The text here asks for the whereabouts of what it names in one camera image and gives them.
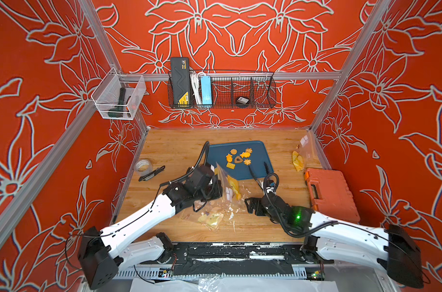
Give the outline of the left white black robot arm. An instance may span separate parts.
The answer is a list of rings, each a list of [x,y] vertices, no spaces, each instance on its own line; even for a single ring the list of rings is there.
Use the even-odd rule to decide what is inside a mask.
[[[101,288],[129,266],[170,258],[173,244],[165,233],[142,243],[136,243],[137,238],[187,208],[198,212],[197,202],[206,206],[222,197],[221,180],[207,162],[209,150],[210,143],[205,142],[195,165],[183,176],[161,183],[154,200],[145,207],[114,225],[101,230],[91,227],[80,235],[78,261],[91,290]]]

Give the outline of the black mounting base rail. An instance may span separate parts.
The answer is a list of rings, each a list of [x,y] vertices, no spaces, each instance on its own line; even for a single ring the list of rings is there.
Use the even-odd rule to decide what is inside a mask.
[[[306,254],[301,243],[274,242],[176,242],[172,256],[165,261],[147,260],[143,265],[187,264],[192,261],[219,262],[277,260],[287,264],[333,264],[316,255]]]

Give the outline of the black marker pen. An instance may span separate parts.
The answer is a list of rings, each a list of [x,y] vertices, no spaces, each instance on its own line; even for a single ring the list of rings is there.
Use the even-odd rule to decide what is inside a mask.
[[[163,165],[163,166],[157,168],[156,170],[153,170],[152,172],[139,177],[138,181],[148,181],[148,180],[151,180],[154,176],[158,175],[159,173],[161,173],[164,170],[165,170],[165,166]]]

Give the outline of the black box yellow label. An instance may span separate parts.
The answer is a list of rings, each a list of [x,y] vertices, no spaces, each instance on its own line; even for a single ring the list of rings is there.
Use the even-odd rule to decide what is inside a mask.
[[[170,62],[172,104],[176,108],[189,108],[192,105],[189,59],[187,57],[172,57]]]

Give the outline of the light blue box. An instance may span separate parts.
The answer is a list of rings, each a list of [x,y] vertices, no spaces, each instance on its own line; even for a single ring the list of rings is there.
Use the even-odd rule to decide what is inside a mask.
[[[201,76],[200,84],[202,90],[202,105],[210,107],[212,105],[211,77],[208,75]]]

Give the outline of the clear tape roll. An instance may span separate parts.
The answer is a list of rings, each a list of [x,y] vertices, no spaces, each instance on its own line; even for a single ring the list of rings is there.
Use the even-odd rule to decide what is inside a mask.
[[[134,170],[140,175],[144,176],[153,171],[153,165],[148,159],[141,159],[134,165]]]

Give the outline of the orange plastic tool case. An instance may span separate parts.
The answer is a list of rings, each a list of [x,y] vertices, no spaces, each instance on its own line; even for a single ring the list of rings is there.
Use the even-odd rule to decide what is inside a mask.
[[[308,168],[304,179],[313,210],[335,219],[359,224],[360,216],[354,196],[341,171]]]

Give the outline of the clear acrylic wall bin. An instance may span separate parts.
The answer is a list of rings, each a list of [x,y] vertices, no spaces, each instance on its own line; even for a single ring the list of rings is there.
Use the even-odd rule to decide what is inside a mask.
[[[142,75],[120,74],[111,68],[92,94],[103,119],[133,120],[146,93]]]

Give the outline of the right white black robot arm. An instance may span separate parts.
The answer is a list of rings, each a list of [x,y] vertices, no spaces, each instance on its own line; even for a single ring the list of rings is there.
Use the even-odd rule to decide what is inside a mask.
[[[304,254],[385,271],[404,286],[425,285],[421,251],[398,225],[373,228],[332,218],[311,208],[290,206],[277,194],[279,176],[268,174],[260,184],[261,198],[247,198],[250,214],[268,217],[290,237],[304,239]]]

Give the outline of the orange fish cookie large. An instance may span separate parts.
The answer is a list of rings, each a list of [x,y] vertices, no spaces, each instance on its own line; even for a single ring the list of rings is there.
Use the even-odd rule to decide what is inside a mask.
[[[240,154],[241,158],[249,158],[250,156],[251,156],[251,153],[249,153],[249,152],[243,152]]]

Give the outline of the clear bag yellow dog print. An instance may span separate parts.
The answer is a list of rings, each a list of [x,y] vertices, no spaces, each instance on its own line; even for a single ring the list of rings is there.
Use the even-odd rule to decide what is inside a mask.
[[[310,162],[314,156],[313,151],[312,139],[309,135],[303,136],[292,152],[292,163],[297,172],[306,168],[307,163]]]

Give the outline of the teal plastic tray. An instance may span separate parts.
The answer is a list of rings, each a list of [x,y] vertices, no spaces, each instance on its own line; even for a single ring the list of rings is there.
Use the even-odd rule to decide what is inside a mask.
[[[210,145],[207,162],[220,166],[234,179],[263,178],[274,169],[267,149],[261,141],[232,142]]]

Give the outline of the clear zip bag white labels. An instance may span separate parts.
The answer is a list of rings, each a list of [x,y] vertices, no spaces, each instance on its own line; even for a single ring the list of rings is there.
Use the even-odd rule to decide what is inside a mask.
[[[234,218],[242,209],[236,205],[207,205],[199,212],[185,210],[180,218],[184,221],[204,226],[211,231],[217,231],[223,221],[234,223]]]

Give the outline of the metal kitchen tongs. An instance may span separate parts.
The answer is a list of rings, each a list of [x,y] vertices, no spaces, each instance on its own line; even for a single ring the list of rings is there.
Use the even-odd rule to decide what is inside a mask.
[[[268,176],[272,171],[269,168],[269,164],[267,162],[262,163],[262,167],[260,165],[253,166],[252,164],[248,166],[248,171],[252,177],[258,184],[258,186],[263,190],[263,180],[266,176]]]

